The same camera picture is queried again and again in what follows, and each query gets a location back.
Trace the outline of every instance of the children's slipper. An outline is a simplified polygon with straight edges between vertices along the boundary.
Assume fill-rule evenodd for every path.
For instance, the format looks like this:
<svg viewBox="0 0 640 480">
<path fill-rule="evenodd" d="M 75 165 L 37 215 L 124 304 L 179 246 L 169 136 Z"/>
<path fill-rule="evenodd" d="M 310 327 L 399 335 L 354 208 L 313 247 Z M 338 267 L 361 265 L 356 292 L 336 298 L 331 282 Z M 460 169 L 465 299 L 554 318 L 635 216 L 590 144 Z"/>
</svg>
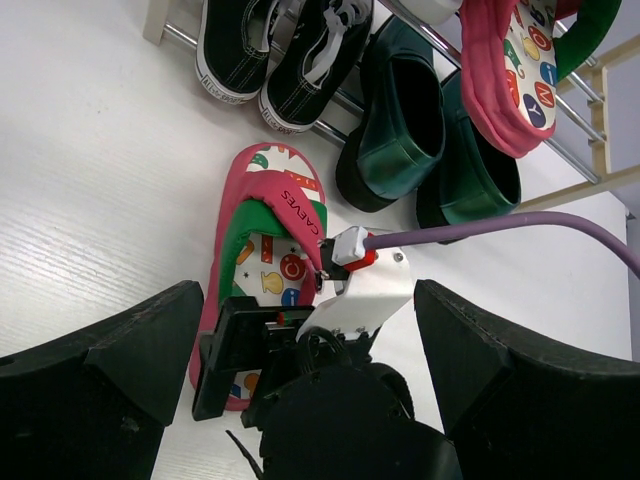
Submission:
<svg viewBox="0 0 640 480">
<path fill-rule="evenodd" d="M 245 149 L 225 184 L 199 331 L 212 330 L 219 306 L 250 295 L 258 304 L 310 305 L 314 271 L 322 268 L 318 241 L 325 237 L 327 210 L 318 175 L 297 150 L 282 144 Z M 194 387 L 200 374 L 199 342 L 191 355 Z M 259 372 L 236 377 L 227 409 L 249 405 Z"/>
<path fill-rule="evenodd" d="M 619 5 L 620 0 L 473 0 L 462 4 L 464 103 L 493 146 L 520 158 L 553 135 L 559 72 L 570 73 L 593 52 Z M 577 7 L 578 22 L 554 40 L 555 21 Z"/>
</svg>

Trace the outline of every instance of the shoe rack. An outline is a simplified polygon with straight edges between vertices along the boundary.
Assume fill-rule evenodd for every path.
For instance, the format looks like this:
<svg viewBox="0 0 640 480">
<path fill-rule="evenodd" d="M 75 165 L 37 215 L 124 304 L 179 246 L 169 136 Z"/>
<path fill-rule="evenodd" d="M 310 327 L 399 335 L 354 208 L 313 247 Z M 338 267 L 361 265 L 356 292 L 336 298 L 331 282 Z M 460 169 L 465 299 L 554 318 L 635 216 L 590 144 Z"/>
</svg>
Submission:
<svg viewBox="0 0 640 480">
<path fill-rule="evenodd" d="M 166 36 L 188 45 L 193 48 L 195 53 L 197 38 L 187 33 L 180 26 L 168 21 L 173 1 L 149 0 L 143 36 L 156 45 L 159 45 L 162 38 Z M 412 15 L 402 6 L 399 0 L 378 1 L 424 37 L 436 51 L 442 54 L 456 68 L 461 67 L 460 52 L 433 28 Z M 287 18 L 293 22 L 296 20 L 295 14 L 291 11 L 287 12 Z M 556 24 L 556 29 L 560 33 L 567 31 L 566 27 L 560 22 Z M 273 44 L 272 49 L 280 55 L 284 54 L 283 49 L 277 44 Z M 586 134 L 592 152 L 591 162 L 583 162 L 554 138 L 548 139 L 545 143 L 560 158 L 579 172 L 585 178 L 585 182 L 524 202 L 519 207 L 519 212 L 546 210 L 640 182 L 640 165 L 617 172 L 611 170 L 609 112 L 607 105 L 607 74 L 609 69 L 628 61 L 639 53 L 640 35 L 636 35 L 598 58 L 589 57 L 583 66 L 559 83 L 556 95 L 558 109 Z M 582 117 L 560 97 L 560 94 L 566 93 L 571 89 L 577 89 L 584 94 L 591 112 L 590 120 Z M 338 89 L 334 96 L 334 101 L 356 116 L 362 114 L 362 102 L 343 88 Z M 338 146 L 342 146 L 347 138 L 344 132 L 322 119 L 316 122 L 312 130 L 329 138 Z"/>
</svg>

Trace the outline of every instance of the white connector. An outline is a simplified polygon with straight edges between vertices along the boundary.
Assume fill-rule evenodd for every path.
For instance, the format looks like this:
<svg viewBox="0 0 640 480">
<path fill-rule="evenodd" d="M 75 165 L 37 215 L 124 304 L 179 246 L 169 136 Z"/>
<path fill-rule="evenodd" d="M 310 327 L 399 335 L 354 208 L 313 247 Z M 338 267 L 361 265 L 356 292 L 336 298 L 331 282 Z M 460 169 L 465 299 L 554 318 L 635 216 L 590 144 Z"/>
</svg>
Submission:
<svg viewBox="0 0 640 480">
<path fill-rule="evenodd" d="M 362 260 L 366 254 L 364 239 L 368 236 L 369 232 L 362 227 L 346 229 L 335 238 L 331 261 L 337 265 L 344 266 Z"/>
</svg>

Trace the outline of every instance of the white tile floor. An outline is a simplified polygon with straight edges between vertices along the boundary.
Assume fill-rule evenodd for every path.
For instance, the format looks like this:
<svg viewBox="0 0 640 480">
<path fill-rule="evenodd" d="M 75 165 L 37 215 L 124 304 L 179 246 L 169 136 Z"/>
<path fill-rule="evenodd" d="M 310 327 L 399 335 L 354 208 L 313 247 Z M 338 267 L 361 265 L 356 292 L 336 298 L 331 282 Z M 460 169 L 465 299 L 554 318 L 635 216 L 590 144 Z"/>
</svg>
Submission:
<svg viewBox="0 0 640 480">
<path fill-rule="evenodd" d="M 25 0 L 0 15 L 0 355 L 181 279 L 206 287 L 222 182 L 252 143 L 286 141 L 311 159 L 328 192 L 330 234 L 352 224 L 414 227 L 412 198 L 374 215 L 340 199 L 331 143 L 313 133 L 279 137 L 255 103 L 210 98 L 190 50 L 142 39 L 145 9 L 145 0 Z M 527 197 L 579 180 L 544 147 L 521 173 Z M 608 194 L 565 210 L 624 238 L 624 207 Z M 561 341 L 630 358 L 627 272 L 578 233 L 532 228 L 407 255 L 415 279 L 436 279 Z M 407 376 L 420 420 L 441 428 L 411 305 L 374 353 Z M 193 422 L 192 398 L 185 386 L 154 478 L 252 478 L 224 429 L 254 453 L 258 433 L 235 414 Z"/>
</svg>

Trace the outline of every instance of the black canvas sneaker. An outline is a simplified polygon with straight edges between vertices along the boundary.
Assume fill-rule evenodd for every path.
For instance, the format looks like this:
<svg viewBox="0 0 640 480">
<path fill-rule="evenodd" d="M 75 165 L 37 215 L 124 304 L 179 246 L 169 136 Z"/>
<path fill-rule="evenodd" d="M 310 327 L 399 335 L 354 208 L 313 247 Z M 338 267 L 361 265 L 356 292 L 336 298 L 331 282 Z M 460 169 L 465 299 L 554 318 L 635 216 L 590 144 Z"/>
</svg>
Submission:
<svg viewBox="0 0 640 480">
<path fill-rule="evenodd" d="M 293 0 L 204 0 L 196 73 L 211 95 L 239 104 L 267 75 L 273 32 Z"/>
<path fill-rule="evenodd" d="M 304 132 L 355 66 L 373 19 L 373 0 L 306 0 L 282 62 L 260 92 L 267 123 Z"/>
</svg>

